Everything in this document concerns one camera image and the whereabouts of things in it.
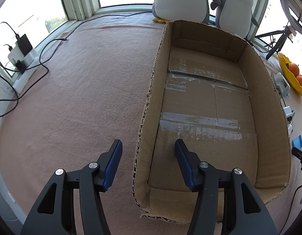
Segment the white usb charger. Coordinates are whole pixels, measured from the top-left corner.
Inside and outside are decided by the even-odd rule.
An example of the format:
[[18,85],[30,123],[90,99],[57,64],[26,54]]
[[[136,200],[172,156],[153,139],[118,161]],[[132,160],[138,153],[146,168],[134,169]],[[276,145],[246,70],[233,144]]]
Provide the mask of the white usb charger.
[[288,124],[288,133],[291,134],[291,132],[293,131],[293,119],[295,116],[295,111],[292,110],[290,106],[284,107],[283,110]]

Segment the white plug-in device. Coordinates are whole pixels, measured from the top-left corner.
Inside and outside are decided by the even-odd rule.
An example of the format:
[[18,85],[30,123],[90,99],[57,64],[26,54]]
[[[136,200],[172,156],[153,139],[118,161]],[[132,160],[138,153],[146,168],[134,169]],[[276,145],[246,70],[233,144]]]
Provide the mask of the white plug-in device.
[[290,85],[282,73],[277,73],[274,76],[274,82],[282,97],[287,98],[290,94]]

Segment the blue phone stand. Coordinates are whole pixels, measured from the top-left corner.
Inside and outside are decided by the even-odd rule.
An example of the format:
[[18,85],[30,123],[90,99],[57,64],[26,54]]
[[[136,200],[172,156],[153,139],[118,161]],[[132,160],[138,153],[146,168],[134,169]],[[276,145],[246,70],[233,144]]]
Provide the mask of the blue phone stand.
[[302,148],[302,137],[301,137],[301,135],[297,136],[295,139],[292,140],[292,147],[295,147],[297,149]]

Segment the yellow fruit bowl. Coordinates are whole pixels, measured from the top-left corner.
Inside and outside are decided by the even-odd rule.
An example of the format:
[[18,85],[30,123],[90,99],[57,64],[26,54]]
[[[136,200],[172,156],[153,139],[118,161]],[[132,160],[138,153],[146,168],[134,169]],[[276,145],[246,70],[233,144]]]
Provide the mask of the yellow fruit bowl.
[[282,70],[282,74],[291,85],[292,88],[298,92],[302,96],[302,87],[299,81],[296,79],[294,74],[287,68],[286,64],[290,64],[291,61],[287,58],[287,56],[283,55],[281,52],[278,53],[278,62],[279,66]]

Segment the open cardboard box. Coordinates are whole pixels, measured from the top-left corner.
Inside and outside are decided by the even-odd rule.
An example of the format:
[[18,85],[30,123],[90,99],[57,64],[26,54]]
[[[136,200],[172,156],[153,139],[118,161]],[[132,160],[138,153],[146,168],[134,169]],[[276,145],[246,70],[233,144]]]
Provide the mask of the open cardboard box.
[[287,121],[262,59],[240,37],[181,20],[166,24],[155,58],[132,192],[143,216],[187,224],[197,195],[184,183],[177,139],[217,169],[241,168],[264,203],[288,186]]

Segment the black tripod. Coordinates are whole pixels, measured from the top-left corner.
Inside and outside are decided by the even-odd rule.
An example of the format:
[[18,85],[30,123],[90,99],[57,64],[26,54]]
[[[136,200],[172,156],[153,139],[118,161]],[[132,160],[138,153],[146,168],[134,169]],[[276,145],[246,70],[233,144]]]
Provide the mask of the black tripod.
[[268,33],[258,34],[255,36],[255,38],[260,39],[263,37],[273,37],[275,35],[280,35],[279,39],[277,41],[271,40],[270,44],[268,44],[268,47],[270,47],[270,50],[268,50],[266,55],[266,60],[269,60],[273,54],[276,52],[280,52],[282,47],[284,46],[287,39],[291,40],[290,36],[294,32],[294,28],[290,25],[286,25],[283,30],[276,30],[271,31]]

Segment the pink blanket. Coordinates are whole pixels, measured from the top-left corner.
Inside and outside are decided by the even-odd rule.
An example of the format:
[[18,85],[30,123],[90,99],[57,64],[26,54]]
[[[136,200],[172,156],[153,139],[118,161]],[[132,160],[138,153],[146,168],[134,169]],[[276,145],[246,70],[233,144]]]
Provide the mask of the pink blanket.
[[[139,127],[165,24],[150,13],[109,16],[81,25],[44,56],[49,72],[6,115],[0,127],[0,173],[21,222],[58,169],[82,169],[115,139],[122,157],[100,198],[111,234],[186,234],[189,223],[141,214],[132,192]],[[288,186],[265,203],[278,233],[302,209],[302,171],[291,151]]]

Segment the white power strip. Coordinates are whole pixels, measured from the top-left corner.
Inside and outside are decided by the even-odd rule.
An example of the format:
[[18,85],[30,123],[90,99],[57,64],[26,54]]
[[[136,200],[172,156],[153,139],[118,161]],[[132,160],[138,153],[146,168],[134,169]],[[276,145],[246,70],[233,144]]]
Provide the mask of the white power strip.
[[38,65],[38,52],[33,48],[26,56],[23,56],[15,43],[15,47],[10,48],[8,59],[20,73],[20,76],[15,80],[13,87],[17,94],[21,94],[29,78],[37,70],[36,65]]

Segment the small plush penguin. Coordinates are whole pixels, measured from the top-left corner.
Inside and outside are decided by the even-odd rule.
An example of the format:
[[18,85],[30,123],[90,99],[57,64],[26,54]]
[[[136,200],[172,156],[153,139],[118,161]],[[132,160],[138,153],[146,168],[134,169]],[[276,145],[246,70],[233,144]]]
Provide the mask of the small plush penguin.
[[220,1],[220,5],[211,2],[211,9],[216,11],[215,24],[218,28],[245,38],[252,24],[259,27],[252,14],[253,0]]

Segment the black power adapter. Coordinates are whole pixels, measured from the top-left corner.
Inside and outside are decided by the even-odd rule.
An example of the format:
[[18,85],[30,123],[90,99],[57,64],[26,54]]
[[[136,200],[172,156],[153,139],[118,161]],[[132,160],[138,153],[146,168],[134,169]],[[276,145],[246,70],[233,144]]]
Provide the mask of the black power adapter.
[[16,44],[23,56],[26,56],[33,49],[26,34],[23,34],[21,37],[19,37],[16,41]]

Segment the large plush penguin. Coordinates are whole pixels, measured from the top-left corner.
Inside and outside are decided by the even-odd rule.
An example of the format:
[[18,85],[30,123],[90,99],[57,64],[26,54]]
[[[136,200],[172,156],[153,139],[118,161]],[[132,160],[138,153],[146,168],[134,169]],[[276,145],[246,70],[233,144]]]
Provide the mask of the large plush penguin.
[[[221,0],[212,0],[216,6]],[[152,6],[153,21],[167,23],[186,20],[207,24],[209,22],[208,0],[154,0]]]

